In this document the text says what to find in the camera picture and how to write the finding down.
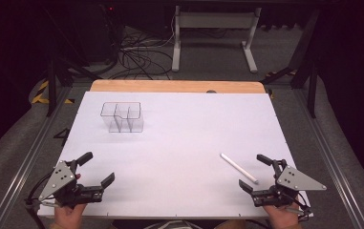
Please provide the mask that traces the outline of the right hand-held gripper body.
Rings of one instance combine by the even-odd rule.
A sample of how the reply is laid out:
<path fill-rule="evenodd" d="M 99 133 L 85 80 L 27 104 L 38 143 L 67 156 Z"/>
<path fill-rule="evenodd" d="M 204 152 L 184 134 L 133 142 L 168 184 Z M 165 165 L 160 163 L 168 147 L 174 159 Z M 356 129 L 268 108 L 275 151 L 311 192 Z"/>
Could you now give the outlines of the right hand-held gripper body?
<path fill-rule="evenodd" d="M 271 160 L 270 166 L 274 170 L 275 182 L 268 190 L 253 191 L 250 194 L 256 207 L 281 207 L 295 202 L 301 208 L 307 208 L 307 204 L 302 204 L 296 199 L 300 191 L 327 190 L 326 185 L 288 165 L 284 159 Z"/>

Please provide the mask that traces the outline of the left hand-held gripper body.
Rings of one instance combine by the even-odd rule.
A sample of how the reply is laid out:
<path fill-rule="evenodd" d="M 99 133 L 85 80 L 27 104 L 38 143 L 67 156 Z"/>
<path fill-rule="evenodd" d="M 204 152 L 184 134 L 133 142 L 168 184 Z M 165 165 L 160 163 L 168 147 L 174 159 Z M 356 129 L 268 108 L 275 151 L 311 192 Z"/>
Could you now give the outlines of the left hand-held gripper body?
<path fill-rule="evenodd" d="M 72 161 L 61 160 L 41 192 L 38 201 L 50 207 L 70 207 L 78 204 L 102 202 L 104 188 L 102 186 L 85 187 L 77 183 L 76 169 L 87 162 L 87 159 Z"/>

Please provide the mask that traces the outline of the white pen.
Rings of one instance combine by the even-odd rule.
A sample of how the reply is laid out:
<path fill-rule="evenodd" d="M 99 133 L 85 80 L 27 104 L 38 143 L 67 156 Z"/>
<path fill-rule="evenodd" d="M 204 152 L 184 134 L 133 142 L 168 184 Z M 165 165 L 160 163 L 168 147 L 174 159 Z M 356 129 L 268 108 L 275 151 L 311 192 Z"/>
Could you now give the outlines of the white pen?
<path fill-rule="evenodd" d="M 250 181 L 252 181 L 255 184 L 259 184 L 259 180 L 251 175 L 249 172 L 244 170 L 240 165 L 238 165 L 236 162 L 234 162 L 231 158 L 229 158 L 227 155 L 220 153 L 220 157 L 225 160 L 229 165 L 231 165 L 233 168 L 235 168 L 238 172 L 240 172 L 242 175 L 247 177 Z"/>

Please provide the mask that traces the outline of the clear plastic organizer box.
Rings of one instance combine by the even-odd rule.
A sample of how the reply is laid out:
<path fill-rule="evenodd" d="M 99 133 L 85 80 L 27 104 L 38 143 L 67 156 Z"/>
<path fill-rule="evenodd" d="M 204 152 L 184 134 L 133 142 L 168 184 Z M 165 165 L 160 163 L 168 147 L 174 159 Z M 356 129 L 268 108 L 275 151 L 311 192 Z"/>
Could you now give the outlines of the clear plastic organizer box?
<path fill-rule="evenodd" d="M 110 133 L 141 133 L 143 115 L 139 102 L 105 102 L 100 116 Z"/>

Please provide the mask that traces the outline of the person's right hand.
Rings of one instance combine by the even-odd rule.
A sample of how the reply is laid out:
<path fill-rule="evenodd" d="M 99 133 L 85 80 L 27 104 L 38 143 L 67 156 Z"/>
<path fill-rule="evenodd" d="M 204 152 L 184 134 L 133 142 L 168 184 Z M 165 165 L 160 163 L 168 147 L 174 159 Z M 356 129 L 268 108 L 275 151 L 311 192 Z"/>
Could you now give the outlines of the person's right hand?
<path fill-rule="evenodd" d="M 274 229 L 294 229 L 299 226 L 298 217 L 286 209 L 264 206 Z"/>

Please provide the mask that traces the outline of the person's left hand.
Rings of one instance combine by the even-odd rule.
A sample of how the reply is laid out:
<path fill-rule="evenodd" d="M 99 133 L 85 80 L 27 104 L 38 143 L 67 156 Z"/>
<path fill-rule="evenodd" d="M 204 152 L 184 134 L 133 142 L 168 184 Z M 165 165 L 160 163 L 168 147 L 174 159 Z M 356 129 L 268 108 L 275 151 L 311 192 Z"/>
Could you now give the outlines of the person's left hand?
<path fill-rule="evenodd" d="M 54 209 L 54 223 L 52 229 L 80 229 L 82 214 L 86 204 L 78 204 L 74 209 L 59 207 Z"/>

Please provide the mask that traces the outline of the black metal stand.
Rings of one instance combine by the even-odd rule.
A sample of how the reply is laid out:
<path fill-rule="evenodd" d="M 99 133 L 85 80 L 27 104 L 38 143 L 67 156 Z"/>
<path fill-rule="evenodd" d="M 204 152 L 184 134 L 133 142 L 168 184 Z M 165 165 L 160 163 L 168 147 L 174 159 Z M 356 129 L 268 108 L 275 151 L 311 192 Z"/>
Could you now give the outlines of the black metal stand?
<path fill-rule="evenodd" d="M 316 84 L 317 84 L 317 70 L 314 60 L 311 56 L 310 43 L 313 36 L 313 31 L 317 23 L 320 10 L 313 10 L 306 27 L 299 39 L 297 47 L 290 59 L 289 65 L 283 70 L 272 73 L 265 79 L 261 80 L 263 85 L 267 85 L 282 76 L 295 72 L 290 85 L 293 89 L 301 89 L 306 82 L 309 82 L 308 96 L 307 96 L 307 109 L 312 118 L 315 118 L 315 97 L 316 97 Z"/>
<path fill-rule="evenodd" d="M 43 25 L 39 40 L 43 44 L 44 53 L 48 58 L 47 80 L 49 85 L 49 108 L 47 116 L 52 116 L 59 104 L 56 93 L 56 81 L 59 81 L 63 87 L 71 87 L 73 84 L 69 69 L 74 69 L 76 72 L 92 80 L 97 80 L 98 76 L 65 57 L 59 48 L 59 35 L 55 32 L 56 27 L 54 21 L 44 7 L 41 7 L 41 9 L 42 15 L 40 16 L 40 21 Z"/>

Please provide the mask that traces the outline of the white table cover sheet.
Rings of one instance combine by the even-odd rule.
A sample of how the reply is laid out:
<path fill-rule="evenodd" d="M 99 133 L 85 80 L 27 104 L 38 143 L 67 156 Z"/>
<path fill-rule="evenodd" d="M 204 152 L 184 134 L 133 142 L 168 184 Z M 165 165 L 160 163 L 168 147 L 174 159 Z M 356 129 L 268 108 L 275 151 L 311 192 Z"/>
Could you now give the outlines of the white table cover sheet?
<path fill-rule="evenodd" d="M 105 102 L 139 102 L 143 131 L 110 133 Z M 244 176 L 220 153 L 256 177 L 258 190 L 273 184 L 274 171 L 257 155 L 293 161 L 267 94 L 87 92 L 60 157 L 86 152 L 93 158 L 78 170 L 81 184 L 116 176 L 102 202 L 86 207 L 94 219 L 262 218 L 239 186 Z"/>

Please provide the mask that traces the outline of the wooden table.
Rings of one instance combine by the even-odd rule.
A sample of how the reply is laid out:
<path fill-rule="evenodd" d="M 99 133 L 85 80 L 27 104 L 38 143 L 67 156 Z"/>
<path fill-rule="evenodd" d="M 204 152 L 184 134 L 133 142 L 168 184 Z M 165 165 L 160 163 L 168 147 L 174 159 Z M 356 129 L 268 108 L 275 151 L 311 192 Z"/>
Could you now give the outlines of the wooden table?
<path fill-rule="evenodd" d="M 189 80 L 108 80 L 93 82 L 91 92 L 264 94 L 259 82 Z"/>

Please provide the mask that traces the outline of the black triangular bracket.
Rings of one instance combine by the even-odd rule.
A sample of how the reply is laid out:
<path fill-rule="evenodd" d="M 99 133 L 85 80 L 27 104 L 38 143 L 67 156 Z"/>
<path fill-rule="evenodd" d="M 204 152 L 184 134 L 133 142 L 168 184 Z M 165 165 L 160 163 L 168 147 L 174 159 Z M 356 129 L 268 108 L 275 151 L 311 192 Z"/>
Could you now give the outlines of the black triangular bracket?
<path fill-rule="evenodd" d="M 64 146 L 65 143 L 67 142 L 69 133 L 70 133 L 70 129 L 69 128 L 65 128 L 62 131 L 60 131 L 59 133 L 55 134 L 54 135 L 54 138 L 55 139 L 61 139 L 62 140 L 61 146 Z"/>

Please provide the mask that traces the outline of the aluminium floor rail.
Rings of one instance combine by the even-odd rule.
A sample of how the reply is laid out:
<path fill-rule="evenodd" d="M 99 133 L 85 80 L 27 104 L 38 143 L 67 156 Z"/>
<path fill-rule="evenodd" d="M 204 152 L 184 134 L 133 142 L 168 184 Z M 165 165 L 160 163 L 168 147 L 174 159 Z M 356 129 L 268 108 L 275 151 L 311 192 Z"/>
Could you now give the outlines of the aluminium floor rail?
<path fill-rule="evenodd" d="M 32 105 L 0 140 L 0 229 L 27 182 L 59 109 L 71 91 L 57 93 L 57 105 L 47 116 L 47 105 Z"/>
<path fill-rule="evenodd" d="M 317 119 L 310 115 L 306 97 L 300 90 L 294 90 L 293 93 L 302 111 L 304 112 L 307 121 L 310 124 L 313 135 L 315 136 L 316 142 L 320 149 L 321 156 L 328 168 L 335 189 L 345 206 L 354 229 L 364 229 L 364 215 L 361 211 L 361 208 L 354 197 L 349 181 L 341 171 L 332 154 L 332 149 L 325 138 Z"/>

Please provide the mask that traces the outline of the white metal stand frame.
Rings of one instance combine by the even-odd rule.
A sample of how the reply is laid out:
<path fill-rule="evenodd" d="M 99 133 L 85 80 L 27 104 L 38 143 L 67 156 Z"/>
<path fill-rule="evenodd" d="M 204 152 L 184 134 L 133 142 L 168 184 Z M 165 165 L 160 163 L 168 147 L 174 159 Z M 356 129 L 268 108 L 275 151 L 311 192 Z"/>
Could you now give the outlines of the white metal stand frame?
<path fill-rule="evenodd" d="M 248 37 L 241 42 L 241 46 L 249 70 L 252 73 L 257 73 L 258 68 L 251 52 L 251 44 L 261 16 L 261 11 L 261 8 L 256 8 L 251 12 L 189 12 L 182 11 L 180 6 L 176 6 L 173 23 L 174 48 L 171 70 L 177 72 L 180 68 L 182 48 L 181 29 L 220 28 L 248 29 Z"/>

